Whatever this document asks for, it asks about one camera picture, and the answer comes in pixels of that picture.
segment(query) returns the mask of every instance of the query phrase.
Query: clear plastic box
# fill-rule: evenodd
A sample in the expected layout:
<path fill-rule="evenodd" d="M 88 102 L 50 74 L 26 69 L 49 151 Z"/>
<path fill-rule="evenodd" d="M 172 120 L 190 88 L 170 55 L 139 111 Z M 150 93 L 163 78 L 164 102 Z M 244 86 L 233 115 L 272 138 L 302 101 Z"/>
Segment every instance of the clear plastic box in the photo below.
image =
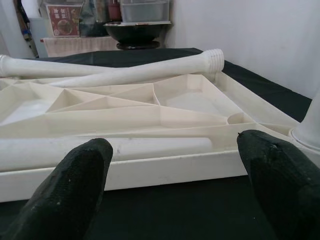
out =
<path fill-rule="evenodd" d="M 124 23 L 169 21 L 170 0 L 120 0 Z"/>

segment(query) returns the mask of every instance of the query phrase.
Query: white plastic pipe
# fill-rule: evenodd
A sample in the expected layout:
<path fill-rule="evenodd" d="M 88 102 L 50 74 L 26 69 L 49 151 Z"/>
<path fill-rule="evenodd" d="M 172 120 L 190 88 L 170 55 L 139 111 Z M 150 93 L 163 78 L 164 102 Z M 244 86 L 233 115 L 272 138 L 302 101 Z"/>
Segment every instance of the white plastic pipe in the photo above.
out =
<path fill-rule="evenodd" d="M 300 144 L 320 152 L 320 89 L 311 102 L 304 120 L 291 131 Z"/>
<path fill-rule="evenodd" d="M 73 148 L 92 137 L 0 138 L 0 172 L 55 167 Z M 108 138 L 112 161 L 210 153 L 212 142 L 190 138 Z"/>
<path fill-rule="evenodd" d="M 132 66 L 108 73 L 75 77 L 50 84 L 62 88 L 132 84 L 184 74 L 215 73 L 221 71 L 224 68 L 224 64 L 225 60 L 222 50 L 214 49 L 194 56 Z"/>
<path fill-rule="evenodd" d="M 116 68 L 71 63 L 16 59 L 0 55 L 0 77 L 59 78 L 77 77 L 114 71 Z"/>

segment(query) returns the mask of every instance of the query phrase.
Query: white wall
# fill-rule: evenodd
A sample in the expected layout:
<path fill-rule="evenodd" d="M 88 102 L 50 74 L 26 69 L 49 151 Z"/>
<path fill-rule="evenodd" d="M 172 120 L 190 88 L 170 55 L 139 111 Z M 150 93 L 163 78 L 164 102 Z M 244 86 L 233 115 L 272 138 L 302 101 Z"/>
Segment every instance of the white wall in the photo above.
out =
<path fill-rule="evenodd" d="M 225 59 L 312 98 L 320 87 L 319 0 L 171 0 L 169 48 Z"/>
<path fill-rule="evenodd" d="M 38 0 L 22 0 L 21 3 L 28 18 L 41 17 L 38 11 Z"/>
<path fill-rule="evenodd" d="M 0 33 L 9 55 L 14 58 L 33 58 L 34 55 L 24 40 L 12 0 L 0 0 Z"/>

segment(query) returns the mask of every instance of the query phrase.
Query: red label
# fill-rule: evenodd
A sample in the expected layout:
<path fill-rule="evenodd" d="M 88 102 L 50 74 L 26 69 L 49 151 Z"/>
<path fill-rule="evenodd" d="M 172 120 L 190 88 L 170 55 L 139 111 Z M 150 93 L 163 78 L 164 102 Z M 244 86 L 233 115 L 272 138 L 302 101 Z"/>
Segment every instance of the red label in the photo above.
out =
<path fill-rule="evenodd" d="M 55 37 L 79 37 L 81 5 L 47 5 L 46 10 Z"/>

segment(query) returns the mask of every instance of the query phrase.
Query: beige cloth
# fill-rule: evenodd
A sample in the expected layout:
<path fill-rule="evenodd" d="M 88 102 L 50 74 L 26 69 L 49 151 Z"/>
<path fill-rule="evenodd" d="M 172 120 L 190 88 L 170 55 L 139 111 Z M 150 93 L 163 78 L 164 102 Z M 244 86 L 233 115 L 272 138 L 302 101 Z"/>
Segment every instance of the beige cloth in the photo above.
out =
<path fill-rule="evenodd" d="M 94 51 L 117 49 L 117 41 L 104 37 L 48 37 L 43 39 L 48 57 L 64 57 Z"/>

